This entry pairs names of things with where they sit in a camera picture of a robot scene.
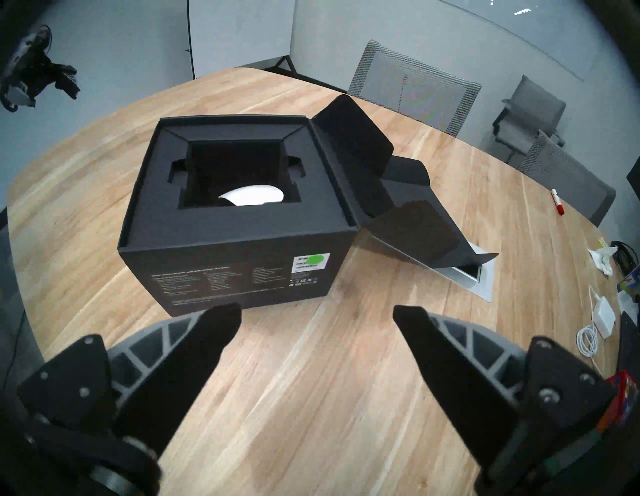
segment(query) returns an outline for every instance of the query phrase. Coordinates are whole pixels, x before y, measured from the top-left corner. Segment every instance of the gray chair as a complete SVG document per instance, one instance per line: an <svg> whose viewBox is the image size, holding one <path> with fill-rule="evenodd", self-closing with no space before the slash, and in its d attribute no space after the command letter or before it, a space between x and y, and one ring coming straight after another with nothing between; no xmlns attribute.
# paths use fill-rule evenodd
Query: gray chair
<svg viewBox="0 0 640 496"><path fill-rule="evenodd" d="M347 93L456 136L480 88L371 40Z"/></svg>
<svg viewBox="0 0 640 496"><path fill-rule="evenodd" d="M615 189L588 171L542 130L518 170L547 189L555 188L562 201L596 226L616 198Z"/></svg>
<svg viewBox="0 0 640 496"><path fill-rule="evenodd" d="M529 152L538 129L560 147L564 145L562 138L556 135L556 127L566 107L565 102L523 75L513 96L503 103L504 110L493 122L493 134L495 141L511 149L507 163L514 154L526 155Z"/></svg>

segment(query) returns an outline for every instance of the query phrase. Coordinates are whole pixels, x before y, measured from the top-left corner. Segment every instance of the barcode label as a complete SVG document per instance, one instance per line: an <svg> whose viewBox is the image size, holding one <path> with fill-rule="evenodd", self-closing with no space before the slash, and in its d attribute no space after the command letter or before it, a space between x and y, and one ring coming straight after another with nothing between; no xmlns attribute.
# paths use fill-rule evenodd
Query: barcode label
<svg viewBox="0 0 640 496"><path fill-rule="evenodd" d="M293 267L291 273L307 272L310 270L320 270L326 267L330 253L318 253L317 255L302 255L293 257Z"/></svg>

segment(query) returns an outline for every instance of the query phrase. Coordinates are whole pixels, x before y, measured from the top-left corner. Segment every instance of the wooden table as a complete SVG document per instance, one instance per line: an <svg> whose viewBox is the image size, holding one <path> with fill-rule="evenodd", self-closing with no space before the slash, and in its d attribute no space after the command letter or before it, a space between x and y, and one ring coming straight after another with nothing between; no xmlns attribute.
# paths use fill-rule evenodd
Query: wooden table
<svg viewBox="0 0 640 496"><path fill-rule="evenodd" d="M248 68L182 84L60 143L9 190L13 263L45 359L80 336L107 347L168 315L116 252L129 195L157 120L197 114L314 116L337 93ZM161 458L162 494L472 493L478 467L429 393L391 319L421 305L496 330L527 348L536 334L577 354L588 286L618 312L616 282L587 247L601 233L497 159L436 129L358 100L395 146L421 160L464 235L495 263L487 303L398 259L361 232L329 295L243 312ZM618 331L596 362L614 372Z"/></svg>

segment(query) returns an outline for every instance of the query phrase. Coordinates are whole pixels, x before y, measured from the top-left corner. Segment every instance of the crumpled tissue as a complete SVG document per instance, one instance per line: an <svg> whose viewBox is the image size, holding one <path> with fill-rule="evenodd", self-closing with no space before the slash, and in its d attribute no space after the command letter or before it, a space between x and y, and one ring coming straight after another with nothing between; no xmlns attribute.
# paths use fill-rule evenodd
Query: crumpled tissue
<svg viewBox="0 0 640 496"><path fill-rule="evenodd" d="M596 264L596 267L604 272L604 275L612 276L613 269L611 268L611 256L618 251L617 246L605 246L604 248L599 248L595 252L588 250L591 254L591 258L593 259L593 263Z"/></svg>

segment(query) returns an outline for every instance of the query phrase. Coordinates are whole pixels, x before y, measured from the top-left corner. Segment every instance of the red marker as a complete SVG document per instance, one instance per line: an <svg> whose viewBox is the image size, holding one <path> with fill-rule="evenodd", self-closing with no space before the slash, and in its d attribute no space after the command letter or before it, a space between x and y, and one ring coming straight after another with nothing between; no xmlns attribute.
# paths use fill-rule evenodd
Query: red marker
<svg viewBox="0 0 640 496"><path fill-rule="evenodd" d="M564 207L562 203L560 203L560 198L558 197L557 191L552 189L551 196L554 198L554 203L556 204L556 209L560 215L564 215Z"/></svg>

